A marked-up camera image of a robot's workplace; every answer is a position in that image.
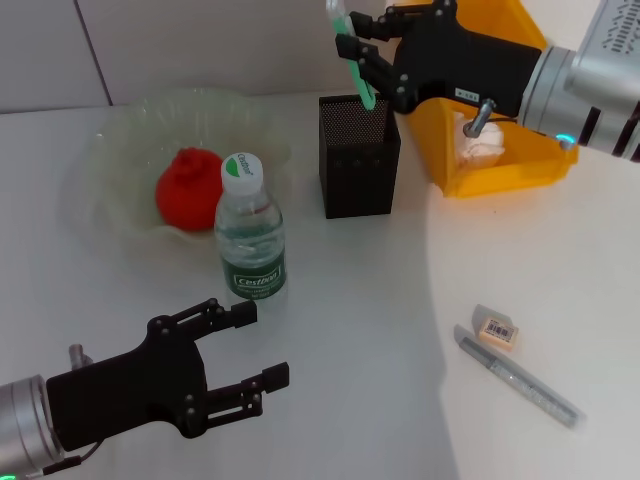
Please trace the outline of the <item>left wrist metal connector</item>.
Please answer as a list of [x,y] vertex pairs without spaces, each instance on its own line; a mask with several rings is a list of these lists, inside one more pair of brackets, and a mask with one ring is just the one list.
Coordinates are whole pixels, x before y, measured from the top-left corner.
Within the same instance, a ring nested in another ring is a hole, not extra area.
[[93,363],[93,360],[84,352],[81,344],[72,344],[68,348],[71,370],[79,370]]

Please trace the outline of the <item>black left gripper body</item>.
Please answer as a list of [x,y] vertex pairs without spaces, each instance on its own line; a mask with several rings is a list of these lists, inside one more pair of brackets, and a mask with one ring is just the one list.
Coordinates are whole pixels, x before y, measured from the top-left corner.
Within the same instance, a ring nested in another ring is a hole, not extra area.
[[151,320],[134,350],[52,377],[46,390],[65,450],[156,421],[189,439],[207,429],[202,358],[193,338],[169,316]]

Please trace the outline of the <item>right wrist metal connector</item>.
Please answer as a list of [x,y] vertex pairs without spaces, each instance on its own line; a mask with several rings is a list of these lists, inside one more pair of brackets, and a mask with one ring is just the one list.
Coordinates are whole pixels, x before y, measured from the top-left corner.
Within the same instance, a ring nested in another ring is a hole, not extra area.
[[492,99],[483,100],[475,117],[463,126],[464,135],[467,138],[478,138],[485,125],[491,119],[495,107],[496,103]]

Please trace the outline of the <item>grey pen in clear sleeve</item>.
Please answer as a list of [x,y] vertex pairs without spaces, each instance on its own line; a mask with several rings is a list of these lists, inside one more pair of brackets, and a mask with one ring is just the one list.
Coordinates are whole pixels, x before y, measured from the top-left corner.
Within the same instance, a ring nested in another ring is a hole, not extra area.
[[517,363],[476,340],[470,330],[456,325],[453,336],[462,351],[559,424],[575,430],[584,422],[584,413],[573,403]]

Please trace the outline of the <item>pale green glass fruit plate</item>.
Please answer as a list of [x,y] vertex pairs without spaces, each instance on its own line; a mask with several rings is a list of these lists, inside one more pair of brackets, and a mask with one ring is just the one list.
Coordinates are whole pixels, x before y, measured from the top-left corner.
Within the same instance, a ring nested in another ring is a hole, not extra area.
[[221,157],[260,158],[268,191],[291,192],[290,143],[279,119],[252,97],[213,88],[177,88],[113,109],[68,170],[61,196],[74,230],[92,240],[212,245],[212,231],[187,233],[167,225],[155,205],[155,185],[183,148]]

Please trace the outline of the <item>red knitted toy orange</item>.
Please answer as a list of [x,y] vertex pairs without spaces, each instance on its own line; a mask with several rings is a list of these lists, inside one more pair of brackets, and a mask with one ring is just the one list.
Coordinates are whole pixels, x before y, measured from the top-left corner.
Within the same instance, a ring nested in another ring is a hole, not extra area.
[[166,224],[187,232],[210,230],[223,192],[223,160],[189,147],[178,151],[156,183],[155,203]]

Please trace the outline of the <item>black mesh pen holder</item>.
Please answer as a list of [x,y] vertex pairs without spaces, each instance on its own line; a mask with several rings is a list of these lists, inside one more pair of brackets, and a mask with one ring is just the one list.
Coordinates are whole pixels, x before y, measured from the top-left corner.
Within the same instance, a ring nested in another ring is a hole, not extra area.
[[328,219],[392,210],[401,137],[389,103],[357,95],[319,99],[319,178]]

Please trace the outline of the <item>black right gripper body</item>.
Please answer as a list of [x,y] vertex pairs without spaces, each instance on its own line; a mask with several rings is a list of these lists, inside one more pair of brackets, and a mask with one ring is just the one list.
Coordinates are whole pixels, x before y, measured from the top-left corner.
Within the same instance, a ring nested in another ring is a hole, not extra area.
[[519,113],[540,49],[464,28],[456,0],[397,7],[395,16],[403,20],[393,62],[396,112],[445,98],[476,107],[489,99],[499,115]]

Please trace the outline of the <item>beige eraser with barcode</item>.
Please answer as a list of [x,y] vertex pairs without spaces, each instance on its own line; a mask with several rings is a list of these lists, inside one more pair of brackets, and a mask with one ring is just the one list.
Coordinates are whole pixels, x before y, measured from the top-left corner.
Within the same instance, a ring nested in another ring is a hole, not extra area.
[[495,310],[478,304],[472,315],[472,325],[478,340],[511,352],[519,337],[519,328],[512,320]]

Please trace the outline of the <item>white paper ball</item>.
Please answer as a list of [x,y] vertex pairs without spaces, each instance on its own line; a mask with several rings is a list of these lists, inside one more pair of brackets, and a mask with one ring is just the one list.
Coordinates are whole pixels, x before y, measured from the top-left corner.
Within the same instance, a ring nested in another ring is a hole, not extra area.
[[458,167],[480,169],[495,166],[505,152],[502,129],[495,123],[488,123],[477,138],[471,138],[463,132],[468,122],[462,113],[454,113],[454,147]]

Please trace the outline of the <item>clear green-label water bottle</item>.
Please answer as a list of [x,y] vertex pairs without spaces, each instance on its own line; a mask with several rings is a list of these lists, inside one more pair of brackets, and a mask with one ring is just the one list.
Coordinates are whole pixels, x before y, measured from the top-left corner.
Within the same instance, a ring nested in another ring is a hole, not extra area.
[[281,209],[266,187],[254,154],[234,153],[221,166],[223,193],[214,233],[227,288],[273,313],[287,293],[285,232]]

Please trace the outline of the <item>wrist metal connector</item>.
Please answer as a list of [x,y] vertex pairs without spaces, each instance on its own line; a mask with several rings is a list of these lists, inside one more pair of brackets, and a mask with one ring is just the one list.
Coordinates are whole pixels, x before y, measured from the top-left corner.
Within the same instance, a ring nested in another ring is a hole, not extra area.
[[485,125],[491,119],[495,107],[496,103],[492,99],[483,100],[475,117],[463,126],[464,135],[467,138],[478,138]]
[[84,352],[81,344],[72,344],[68,348],[71,370],[79,370],[93,363],[93,360]]

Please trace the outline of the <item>yellow plastic bin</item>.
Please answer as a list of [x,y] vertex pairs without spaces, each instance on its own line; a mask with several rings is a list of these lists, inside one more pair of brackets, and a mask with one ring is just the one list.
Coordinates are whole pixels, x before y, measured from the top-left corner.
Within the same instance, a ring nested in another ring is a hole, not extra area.
[[[457,19],[468,30],[545,49],[547,42],[520,0],[456,0]],[[463,166],[457,159],[458,120],[475,110],[446,99],[422,103],[405,117],[431,179],[446,197],[473,197],[553,184],[577,163],[579,150],[565,151],[548,137],[500,122],[504,152],[489,163]]]

